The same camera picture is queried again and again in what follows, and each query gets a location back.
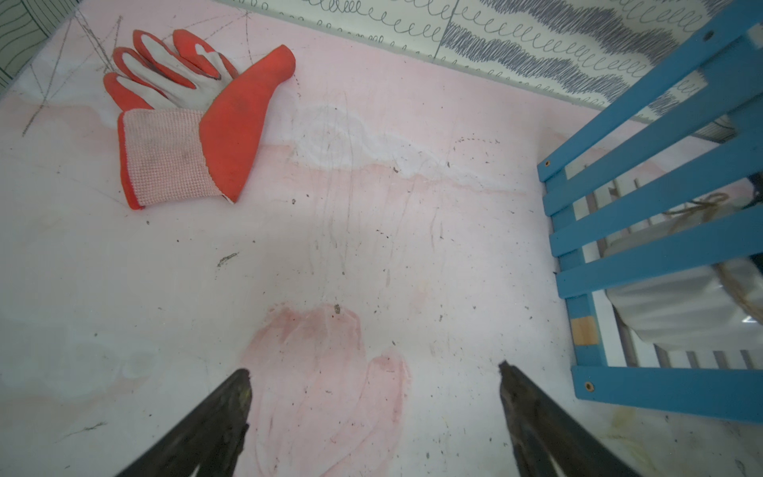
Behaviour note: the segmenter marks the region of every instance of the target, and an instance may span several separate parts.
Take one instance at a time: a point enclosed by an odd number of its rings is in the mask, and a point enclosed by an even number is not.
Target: rope
[[[702,213],[702,223],[713,220],[713,216],[720,209],[720,205],[729,200],[729,195],[724,192],[714,192],[706,198],[698,201],[689,201],[691,207],[684,207],[680,211],[662,212],[669,217],[678,217],[675,223],[670,227],[668,235],[672,235],[687,220],[695,214]],[[760,325],[763,325],[763,308],[747,300],[747,292],[737,279],[726,268],[725,263],[715,263],[711,265],[716,273],[723,290],[746,314],[753,317]]]

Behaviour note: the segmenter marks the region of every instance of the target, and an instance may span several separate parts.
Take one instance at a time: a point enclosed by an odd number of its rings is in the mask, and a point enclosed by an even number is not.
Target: glove cuff
[[[122,186],[132,209],[223,195],[201,150],[203,115],[189,109],[132,109],[120,115]]]

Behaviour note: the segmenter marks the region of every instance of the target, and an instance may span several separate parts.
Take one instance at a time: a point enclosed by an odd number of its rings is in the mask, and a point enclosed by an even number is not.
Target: wooden block
[[[596,320],[593,316],[573,318],[570,320],[572,328],[572,343],[575,346],[599,344],[599,330],[596,328]]]

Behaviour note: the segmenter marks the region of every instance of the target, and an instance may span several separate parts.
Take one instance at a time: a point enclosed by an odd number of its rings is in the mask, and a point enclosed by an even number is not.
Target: glove finger
[[[196,89],[194,79],[206,74],[192,63],[172,51],[157,37],[141,30],[133,32],[135,50],[154,68],[173,82]]]
[[[160,92],[132,79],[109,73],[103,77],[106,92],[122,111],[130,109],[170,109],[175,105]]]
[[[281,45],[229,84],[199,123],[209,174],[235,202],[254,164],[268,103],[275,88],[294,74],[294,54]]]
[[[172,32],[172,42],[181,57],[196,65],[209,76],[221,79],[229,75],[229,81],[238,76],[236,67],[222,53],[188,30]]]
[[[150,63],[130,48],[114,48],[114,63],[134,82],[156,89],[165,96],[178,97],[189,90],[184,85],[180,85],[163,74],[158,73]],[[190,89],[196,88],[192,83],[189,84],[191,84]]]

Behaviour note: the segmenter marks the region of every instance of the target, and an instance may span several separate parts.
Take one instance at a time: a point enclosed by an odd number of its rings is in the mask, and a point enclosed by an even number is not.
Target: glove
[[[135,30],[135,50],[114,49],[114,63],[126,77],[104,77],[123,111],[119,157],[127,203],[137,210],[213,195],[236,202],[254,164],[270,97],[294,74],[294,55],[281,45],[239,75],[194,34],[175,30],[172,41],[178,53]]]

